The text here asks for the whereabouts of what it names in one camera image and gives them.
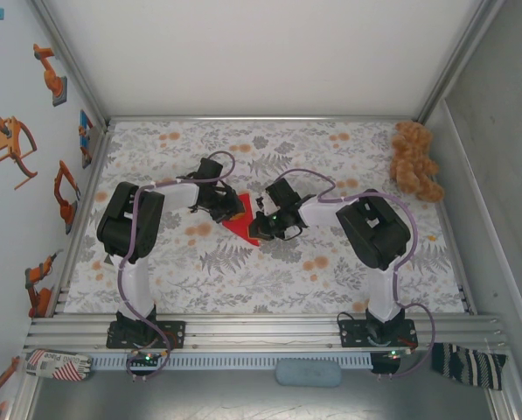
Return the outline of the red paper sheet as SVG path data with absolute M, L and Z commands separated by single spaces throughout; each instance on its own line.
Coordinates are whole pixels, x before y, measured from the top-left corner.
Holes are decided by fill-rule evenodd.
M 222 221 L 222 225 L 246 242 L 258 247 L 260 245 L 259 241 L 252 238 L 248 233 L 249 225 L 254 219 L 250 194 L 240 194 L 239 199 L 244 206 L 244 212 L 232 217 L 230 220 Z

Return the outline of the floral patterned table mat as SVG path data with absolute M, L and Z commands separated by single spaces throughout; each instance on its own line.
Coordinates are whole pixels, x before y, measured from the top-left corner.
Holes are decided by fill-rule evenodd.
M 113 313 L 117 272 L 96 229 L 115 187 L 194 171 L 214 155 L 238 193 L 257 198 L 284 175 L 302 195 L 396 194 L 389 177 L 392 122 L 118 122 L 66 298 L 71 313 Z M 161 313 L 363 312 L 366 268 L 343 231 L 320 227 L 289 241 L 241 239 L 199 211 L 165 211 L 150 254 Z

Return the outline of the brown teddy bear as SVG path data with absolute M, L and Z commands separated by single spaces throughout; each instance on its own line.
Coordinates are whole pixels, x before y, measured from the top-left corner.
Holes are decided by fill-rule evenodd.
M 439 165 L 429 157 L 432 132 L 413 121 L 397 122 L 395 130 L 390 178 L 403 193 L 429 203 L 441 201 L 444 189 L 432 179 Z

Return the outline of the blue and orange sticker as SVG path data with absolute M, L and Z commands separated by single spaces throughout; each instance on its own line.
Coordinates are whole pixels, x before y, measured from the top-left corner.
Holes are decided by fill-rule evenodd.
M 90 151 L 91 139 L 90 132 L 94 127 L 86 112 L 82 109 L 80 111 L 80 120 L 78 127 L 78 134 L 80 140 L 81 165 L 86 169 L 92 163 L 92 152 Z

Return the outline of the grey-blue sponge block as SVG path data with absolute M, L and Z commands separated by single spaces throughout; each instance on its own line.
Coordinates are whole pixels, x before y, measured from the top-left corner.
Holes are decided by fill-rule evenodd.
M 341 367 L 331 360 L 282 359 L 275 368 L 282 386 L 335 388 L 342 381 Z

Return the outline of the orange claw machine sticker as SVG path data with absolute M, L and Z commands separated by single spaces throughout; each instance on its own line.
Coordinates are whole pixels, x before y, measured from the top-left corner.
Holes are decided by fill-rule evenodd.
M 21 150 L 22 135 L 27 138 L 31 147 L 27 152 Z M 36 171 L 30 171 L 24 163 L 24 159 L 37 150 L 38 146 L 31 131 L 22 121 L 15 116 L 9 118 L 0 116 L 0 151 L 5 151 L 5 154 L 0 157 L 0 162 L 7 158 L 11 159 L 25 176 L 25 179 L 14 187 L 15 191 L 38 175 Z

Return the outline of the red white printed bag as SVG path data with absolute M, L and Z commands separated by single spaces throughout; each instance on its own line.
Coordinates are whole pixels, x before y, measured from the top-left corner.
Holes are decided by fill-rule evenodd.
M 38 348 L 25 357 L 28 375 L 60 381 L 80 382 L 90 372 L 93 358 L 81 353 Z

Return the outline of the black white striped sock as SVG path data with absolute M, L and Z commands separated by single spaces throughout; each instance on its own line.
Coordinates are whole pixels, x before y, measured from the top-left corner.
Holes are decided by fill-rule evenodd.
M 432 369 L 450 380 L 481 389 L 502 390 L 507 356 L 449 343 L 435 343 Z

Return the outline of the thin aluminium frame rail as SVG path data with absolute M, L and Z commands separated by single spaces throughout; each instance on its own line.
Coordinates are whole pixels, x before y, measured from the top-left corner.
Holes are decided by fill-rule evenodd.
M 114 115 L 109 124 L 122 122 L 397 122 L 410 120 L 408 115 Z

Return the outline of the wide aluminium rail beam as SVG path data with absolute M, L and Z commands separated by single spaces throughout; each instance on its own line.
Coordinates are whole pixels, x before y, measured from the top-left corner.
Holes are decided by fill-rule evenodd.
M 334 315 L 160 315 L 186 324 L 183 350 L 189 352 L 307 352 L 341 348 Z M 480 350 L 509 347 L 502 321 L 495 316 L 434 315 L 436 340 Z M 31 322 L 25 353 L 36 348 L 105 353 L 111 314 L 62 313 Z

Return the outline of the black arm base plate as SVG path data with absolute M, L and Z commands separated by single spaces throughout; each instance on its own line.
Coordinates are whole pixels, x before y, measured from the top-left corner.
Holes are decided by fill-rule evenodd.
M 158 321 L 157 327 L 162 330 L 169 341 L 170 349 L 184 346 L 186 324 L 184 321 Z M 108 328 L 106 348 L 109 349 L 159 349 L 166 348 L 161 334 L 142 321 L 129 320 L 129 323 L 114 321 Z
M 414 321 L 404 319 L 392 332 L 377 337 L 377 326 L 365 319 L 338 322 L 342 347 L 416 348 L 419 345 Z

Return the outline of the aluminium frame post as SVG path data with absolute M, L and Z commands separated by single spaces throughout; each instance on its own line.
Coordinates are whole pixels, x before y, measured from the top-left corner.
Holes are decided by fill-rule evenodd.
M 415 121 L 425 124 L 439 102 L 449 94 L 452 85 L 456 82 L 460 72 L 466 66 L 504 3 L 505 0 L 479 1 L 470 21 L 464 27 L 461 37 L 449 55 L 446 65 L 440 72 L 427 99 L 423 102 L 420 112 L 415 117 Z
M 492 420 L 522 420 L 522 386 L 511 383 L 503 390 L 485 391 Z
M 65 30 L 61 27 L 58 17 L 47 4 L 46 0 L 25 0 L 31 13 L 37 19 L 38 25 L 50 41 L 52 49 L 59 54 L 67 74 L 72 77 L 80 96 L 88 105 L 97 123 L 103 132 L 108 130 L 110 116 L 98 98 L 94 86 L 87 74 L 83 71 L 81 62 L 74 54 L 73 45 L 68 39 Z
M 26 374 L 4 420 L 32 420 L 32 410 L 38 400 L 39 378 Z

